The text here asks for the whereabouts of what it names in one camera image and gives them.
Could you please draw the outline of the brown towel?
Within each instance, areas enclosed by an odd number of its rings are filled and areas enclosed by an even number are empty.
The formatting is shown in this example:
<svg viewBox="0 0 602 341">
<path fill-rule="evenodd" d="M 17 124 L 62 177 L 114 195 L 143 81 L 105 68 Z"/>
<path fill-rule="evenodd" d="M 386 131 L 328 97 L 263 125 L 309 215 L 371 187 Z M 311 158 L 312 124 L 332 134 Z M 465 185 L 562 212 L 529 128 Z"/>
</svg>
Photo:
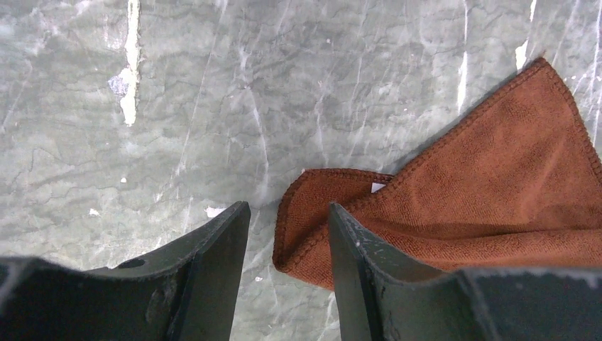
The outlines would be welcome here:
<svg viewBox="0 0 602 341">
<path fill-rule="evenodd" d="M 273 264 L 333 289 L 328 212 L 435 268 L 601 265 L 601 160 L 544 59 L 496 90 L 395 175 L 305 170 L 286 190 Z"/>
</svg>

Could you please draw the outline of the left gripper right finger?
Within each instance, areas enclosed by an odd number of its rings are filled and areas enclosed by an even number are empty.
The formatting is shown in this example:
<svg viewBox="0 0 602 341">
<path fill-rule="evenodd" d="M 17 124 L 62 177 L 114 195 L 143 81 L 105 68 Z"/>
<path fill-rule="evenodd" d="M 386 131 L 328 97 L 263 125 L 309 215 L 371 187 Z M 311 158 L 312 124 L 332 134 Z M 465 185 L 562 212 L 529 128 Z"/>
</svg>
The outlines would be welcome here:
<svg viewBox="0 0 602 341">
<path fill-rule="evenodd" d="M 329 248 L 343 340 L 600 340 L 601 270 L 446 272 L 396 249 L 341 205 Z"/>
</svg>

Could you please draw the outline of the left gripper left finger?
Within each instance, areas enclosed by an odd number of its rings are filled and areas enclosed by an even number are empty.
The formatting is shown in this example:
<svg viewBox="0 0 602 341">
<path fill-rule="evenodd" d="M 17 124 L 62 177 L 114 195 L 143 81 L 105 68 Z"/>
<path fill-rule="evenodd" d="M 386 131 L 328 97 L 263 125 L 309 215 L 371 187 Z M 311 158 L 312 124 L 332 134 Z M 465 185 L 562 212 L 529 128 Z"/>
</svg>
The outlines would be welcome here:
<svg viewBox="0 0 602 341">
<path fill-rule="evenodd" d="M 115 268 L 1 259 L 2 340 L 228 340 L 251 218 L 236 202 Z"/>
</svg>

